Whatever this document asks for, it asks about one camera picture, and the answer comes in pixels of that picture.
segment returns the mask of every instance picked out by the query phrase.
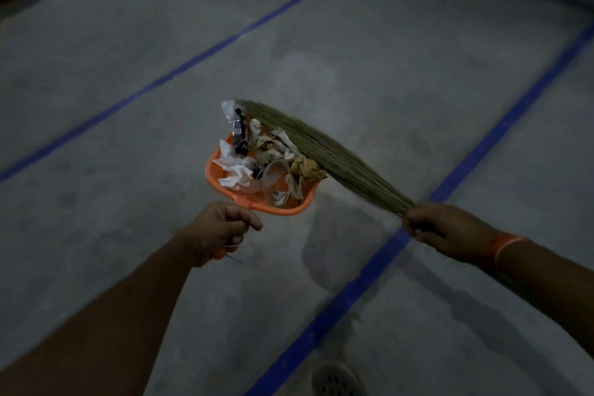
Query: red wristband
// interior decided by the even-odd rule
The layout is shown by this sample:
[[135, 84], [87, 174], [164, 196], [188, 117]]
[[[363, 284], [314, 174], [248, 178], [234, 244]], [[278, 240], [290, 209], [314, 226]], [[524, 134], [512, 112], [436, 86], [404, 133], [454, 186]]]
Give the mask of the red wristband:
[[511, 243], [518, 241], [524, 241], [526, 238], [519, 237], [518, 235], [512, 235], [511, 233], [501, 232], [491, 242], [489, 247], [485, 250], [485, 257], [493, 264], [495, 269], [498, 268], [497, 262], [501, 251], [509, 246]]

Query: dustpan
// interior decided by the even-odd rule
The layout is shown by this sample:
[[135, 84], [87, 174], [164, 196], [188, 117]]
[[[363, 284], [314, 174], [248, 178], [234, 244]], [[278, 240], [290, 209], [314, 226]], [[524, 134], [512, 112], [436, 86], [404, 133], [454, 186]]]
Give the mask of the dustpan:
[[[225, 140], [227, 143], [233, 144], [233, 135], [229, 135]], [[213, 161], [219, 158], [220, 155], [221, 149], [218, 148], [206, 163], [206, 180], [208, 180], [212, 187], [219, 193], [222, 193], [228, 198], [233, 199], [237, 205], [246, 207], [248, 210], [257, 210], [264, 213], [270, 213], [271, 215], [293, 216], [308, 208], [309, 204], [311, 204], [311, 201], [314, 199], [314, 193], [316, 192], [319, 182], [306, 182], [303, 184], [301, 188], [303, 192], [303, 201], [301, 204], [297, 204], [295, 200], [290, 200], [282, 207], [269, 205], [263, 192], [244, 193], [242, 191], [233, 191], [229, 188], [223, 187], [219, 184], [219, 179], [224, 179], [227, 177], [227, 173], [223, 168]], [[288, 188], [289, 187], [285, 182], [285, 179], [279, 179], [276, 184], [269, 188], [269, 191], [288, 191]]]

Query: gray floor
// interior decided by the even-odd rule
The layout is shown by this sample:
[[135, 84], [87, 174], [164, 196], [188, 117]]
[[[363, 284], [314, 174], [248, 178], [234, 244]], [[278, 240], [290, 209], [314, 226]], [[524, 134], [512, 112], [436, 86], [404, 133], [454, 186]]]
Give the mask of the gray floor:
[[[39, 0], [0, 27], [9, 166], [287, 0]], [[302, 117], [427, 196], [591, 21], [553, 0], [306, 0], [0, 186], [0, 366], [217, 193], [219, 101]], [[594, 266], [590, 47], [451, 201]], [[190, 276], [147, 394], [241, 394], [398, 227], [334, 182]], [[411, 244], [321, 360], [373, 395], [586, 395], [592, 361], [488, 277]]]

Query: pile of trash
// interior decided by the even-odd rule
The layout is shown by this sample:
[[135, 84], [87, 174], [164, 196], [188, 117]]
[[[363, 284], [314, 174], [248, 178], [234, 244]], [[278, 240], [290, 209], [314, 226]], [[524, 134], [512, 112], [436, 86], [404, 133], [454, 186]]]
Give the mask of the pile of trash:
[[[268, 205], [282, 207], [290, 200], [303, 201], [303, 186], [326, 178], [315, 160], [307, 158], [282, 129], [271, 130], [255, 118], [242, 114], [235, 101], [221, 102], [230, 122], [233, 144], [220, 141], [221, 155], [214, 162], [227, 176], [219, 184], [244, 193], [263, 192]], [[284, 178], [288, 191], [270, 188]]]

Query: person's right arm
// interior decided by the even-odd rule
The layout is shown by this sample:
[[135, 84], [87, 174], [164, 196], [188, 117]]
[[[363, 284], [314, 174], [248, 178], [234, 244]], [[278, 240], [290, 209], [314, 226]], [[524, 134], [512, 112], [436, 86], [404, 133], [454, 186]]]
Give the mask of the person's right arm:
[[594, 357], [594, 271], [528, 239], [504, 246], [495, 260], [502, 232], [453, 206], [423, 202], [403, 227], [448, 257], [504, 274]]

